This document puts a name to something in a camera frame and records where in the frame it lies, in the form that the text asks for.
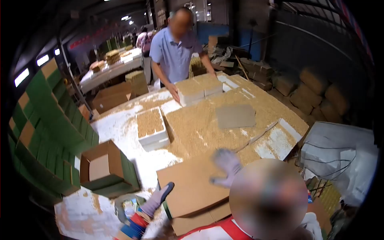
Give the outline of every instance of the pink shirt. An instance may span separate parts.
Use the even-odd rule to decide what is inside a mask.
[[[153,34],[151,31],[140,33],[137,37],[136,47],[141,48],[141,52],[149,51],[151,49],[152,38]]]

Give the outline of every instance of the gloved hand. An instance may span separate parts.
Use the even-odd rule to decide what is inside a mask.
[[[152,196],[148,199],[148,201],[141,206],[141,210],[153,218],[153,214],[160,207],[160,205],[164,202],[167,195],[172,191],[175,184],[173,182],[169,182],[163,189],[156,190],[152,193]]]
[[[210,182],[215,185],[230,188],[235,179],[235,175],[243,168],[238,157],[234,152],[220,148],[216,150],[212,160],[218,168],[227,174],[227,177],[211,177]]]
[[[309,232],[313,234],[314,240],[323,240],[323,236],[321,235],[320,224],[316,219],[316,214],[313,212],[307,212],[305,214],[304,219],[302,220],[300,227],[305,228]]]

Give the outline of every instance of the ceiling light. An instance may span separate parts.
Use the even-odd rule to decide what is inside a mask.
[[[125,17],[122,17],[121,20],[127,20],[127,19],[130,19],[131,17],[130,16],[125,16]]]
[[[15,79],[15,86],[19,86],[19,84],[29,75],[28,68],[24,70],[20,75]]]
[[[37,60],[36,63],[40,67],[44,63],[48,62],[48,60],[49,60],[49,57],[48,57],[48,54],[47,54],[47,55],[41,57],[39,60]]]

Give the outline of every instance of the blue shirt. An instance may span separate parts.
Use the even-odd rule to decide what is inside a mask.
[[[171,83],[187,79],[193,53],[201,53],[203,48],[194,32],[187,32],[180,42],[174,41],[168,28],[160,30],[152,39],[149,56],[160,67]]]

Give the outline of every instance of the blue wall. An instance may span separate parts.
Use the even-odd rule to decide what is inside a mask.
[[[222,24],[214,24],[214,23],[205,23],[205,22],[197,22],[197,38],[201,44],[208,43],[208,37],[212,35],[228,35],[229,34],[229,26]],[[253,32],[252,42],[260,40],[263,38],[262,33]],[[240,46],[249,44],[250,38],[250,30],[249,29],[240,29],[240,34],[238,36],[238,42]],[[249,46],[244,46],[242,48],[248,51]],[[251,55],[253,61],[260,61],[260,53],[261,53],[261,41],[255,44],[252,44],[251,47]]]

